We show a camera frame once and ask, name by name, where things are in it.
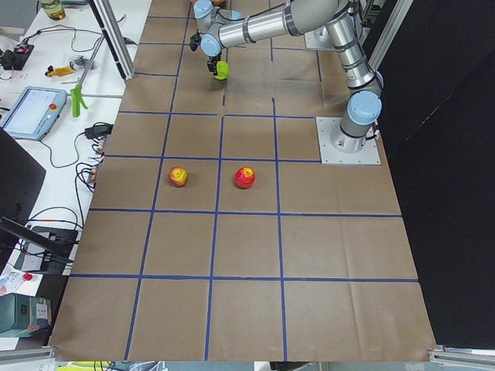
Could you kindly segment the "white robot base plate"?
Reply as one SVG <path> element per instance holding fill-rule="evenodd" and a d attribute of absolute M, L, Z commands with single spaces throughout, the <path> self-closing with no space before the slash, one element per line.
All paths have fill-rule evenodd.
<path fill-rule="evenodd" d="M 346 136 L 341 117 L 316 117 L 320 161 L 323 165 L 380 165 L 373 128 L 362 138 Z"/>

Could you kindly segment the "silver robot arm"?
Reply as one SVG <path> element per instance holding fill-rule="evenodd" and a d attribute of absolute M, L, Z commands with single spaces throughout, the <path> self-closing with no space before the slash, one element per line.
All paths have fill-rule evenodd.
<path fill-rule="evenodd" d="M 196 1 L 193 15 L 197 30 L 189 39 L 191 50 L 207 56 L 208 70 L 220 72 L 223 50 L 255 44 L 276 36 L 306 36 L 325 30 L 346 74 L 350 98 L 339 126 L 331 131 L 333 147 L 342 153 L 361 151 L 372 140 L 368 131 L 382 111 L 382 76 L 368 63 L 348 1 L 287 1 L 254 15 L 222 9 L 211 1 Z"/>

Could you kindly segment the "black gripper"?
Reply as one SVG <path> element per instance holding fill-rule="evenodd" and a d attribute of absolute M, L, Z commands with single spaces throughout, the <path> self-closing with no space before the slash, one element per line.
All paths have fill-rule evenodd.
<path fill-rule="evenodd" d="M 207 61 L 207 68 L 211 73 L 217 73 L 217 63 L 219 56 L 210 56 Z"/>

